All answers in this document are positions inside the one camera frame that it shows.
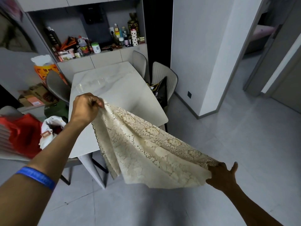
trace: chair backrest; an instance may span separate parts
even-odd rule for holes
[[[133,51],[133,67],[138,71],[142,78],[146,72],[146,58],[137,51]]]
[[[71,87],[64,83],[58,73],[51,70],[46,76],[46,85],[48,89],[59,99],[69,103]]]
[[[11,106],[5,106],[0,109],[0,115],[5,116],[12,121],[23,116],[20,111]],[[8,140],[9,136],[9,130],[5,126],[0,124],[0,159],[29,161],[29,158],[19,155],[15,152],[12,144]]]
[[[169,100],[178,84],[178,76],[167,66],[154,62],[152,84],[159,83],[165,76],[167,76],[167,100]]]

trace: polka dot bottle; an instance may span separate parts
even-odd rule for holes
[[[131,29],[131,35],[132,35],[133,46],[137,46],[138,45],[138,38],[137,38],[136,29]]]

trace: white jar with green lid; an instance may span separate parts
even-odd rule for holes
[[[98,42],[91,43],[91,46],[93,48],[94,53],[100,53],[101,52]]]

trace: cream lace fabric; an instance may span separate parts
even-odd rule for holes
[[[195,150],[162,129],[105,102],[92,122],[100,151],[113,178],[150,188],[203,185],[208,166],[218,161]]]

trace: gray tile floor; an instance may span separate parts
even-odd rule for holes
[[[301,215],[301,115],[272,100],[252,98],[243,83],[258,56],[244,59],[218,114],[196,120],[173,96],[169,132],[230,167],[245,193],[284,225]],[[94,158],[103,164],[99,152]],[[0,161],[0,184],[22,164]],[[161,190],[108,178],[105,190],[80,165],[71,185],[58,183],[39,225],[245,225],[220,191],[209,185]]]

